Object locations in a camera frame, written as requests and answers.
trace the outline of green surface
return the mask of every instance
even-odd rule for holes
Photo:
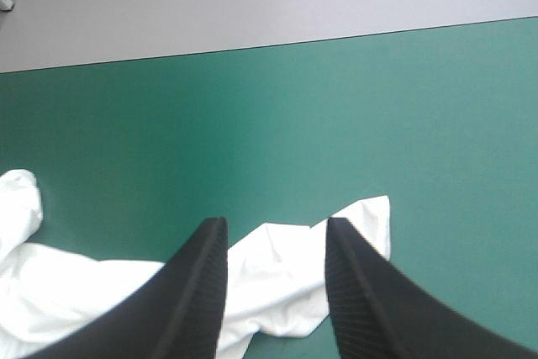
[[[538,349],[538,19],[0,75],[0,171],[37,175],[36,240],[165,260],[391,198],[393,262]],[[247,358],[338,357],[330,323]]]

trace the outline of black object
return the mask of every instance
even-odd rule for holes
[[[227,284],[226,220],[205,219],[144,286],[28,359],[214,359]]]
[[[432,298],[347,219],[329,219],[325,282],[343,359],[538,358]]]

